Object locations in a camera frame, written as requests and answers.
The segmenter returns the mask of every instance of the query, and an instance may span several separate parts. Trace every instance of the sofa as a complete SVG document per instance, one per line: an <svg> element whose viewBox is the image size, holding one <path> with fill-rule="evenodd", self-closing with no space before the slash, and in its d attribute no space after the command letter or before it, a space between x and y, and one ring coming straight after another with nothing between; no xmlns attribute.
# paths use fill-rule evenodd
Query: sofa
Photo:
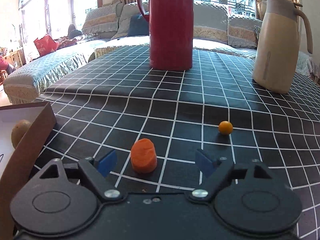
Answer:
<svg viewBox="0 0 320 240"><path fill-rule="evenodd" d="M143 6L149 11L148 3ZM90 11L82 31L99 33L101 39L61 49L21 67L4 82L9 100L13 104L32 102L57 80L85 65L93 52L97 58L119 47L148 45L147 35L128 37L131 18L139 13L137 3L123 5L120 1ZM193 45L255 60L255 26L261 25L262 21L254 18L229 15L226 5L195 1ZM299 52L296 71L320 76L319 66L303 52Z"/></svg>

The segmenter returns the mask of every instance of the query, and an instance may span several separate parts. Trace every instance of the sofa backrest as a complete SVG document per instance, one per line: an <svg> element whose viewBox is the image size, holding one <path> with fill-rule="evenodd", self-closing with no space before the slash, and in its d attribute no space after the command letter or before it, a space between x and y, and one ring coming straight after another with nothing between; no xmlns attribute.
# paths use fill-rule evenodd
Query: sofa backrest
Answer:
<svg viewBox="0 0 320 240"><path fill-rule="evenodd" d="M194 1L194 37L228 43L228 11L225 5Z"/></svg>
<svg viewBox="0 0 320 240"><path fill-rule="evenodd" d="M149 4L148 3L143 3L143 7L145 8L146 12L149 11ZM130 26L130 20L131 17L135 14L139 14L140 10L138 7L138 4L135 3L129 3L125 4L123 6L123 10L120 16L119 20L119 29L118 32L116 33L115 36L112 37L112 40L125 37L128 34L129 26Z"/></svg>
<svg viewBox="0 0 320 240"><path fill-rule="evenodd" d="M99 33L100 38L111 38L118 31L118 23L123 8L119 0L87 13L83 33Z"/></svg>
<svg viewBox="0 0 320 240"><path fill-rule="evenodd" d="M233 48L257 49L254 26L262 21L243 15L231 15L228 21L228 45Z"/></svg>

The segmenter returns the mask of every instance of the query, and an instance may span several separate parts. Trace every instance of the carrot piece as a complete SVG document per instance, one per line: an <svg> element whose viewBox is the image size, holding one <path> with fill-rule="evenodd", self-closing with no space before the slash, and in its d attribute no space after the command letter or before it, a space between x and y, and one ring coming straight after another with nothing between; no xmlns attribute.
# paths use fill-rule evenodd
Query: carrot piece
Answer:
<svg viewBox="0 0 320 240"><path fill-rule="evenodd" d="M149 173L157 167L155 146L149 139L143 138L131 148L131 164L137 173Z"/></svg>

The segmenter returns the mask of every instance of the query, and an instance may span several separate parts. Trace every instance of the beige thermos jug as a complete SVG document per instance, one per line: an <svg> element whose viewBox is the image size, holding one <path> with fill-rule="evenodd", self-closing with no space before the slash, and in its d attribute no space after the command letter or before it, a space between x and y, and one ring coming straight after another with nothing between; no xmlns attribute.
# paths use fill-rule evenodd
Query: beige thermos jug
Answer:
<svg viewBox="0 0 320 240"><path fill-rule="evenodd" d="M300 38L298 16L302 17L307 33L307 47L312 54L310 23L306 15L289 0L267 0L262 22L257 56L252 78L262 87L286 94L296 70Z"/></svg>

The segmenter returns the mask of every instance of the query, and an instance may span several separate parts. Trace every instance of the red pitcher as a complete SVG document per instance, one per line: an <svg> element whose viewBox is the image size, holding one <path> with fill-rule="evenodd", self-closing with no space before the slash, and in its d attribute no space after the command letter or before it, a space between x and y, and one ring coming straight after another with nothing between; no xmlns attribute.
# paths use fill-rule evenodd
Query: red pitcher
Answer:
<svg viewBox="0 0 320 240"><path fill-rule="evenodd" d="M142 0L138 6L149 22L151 67L171 71L192 68L193 0L149 0L149 15Z"/></svg>

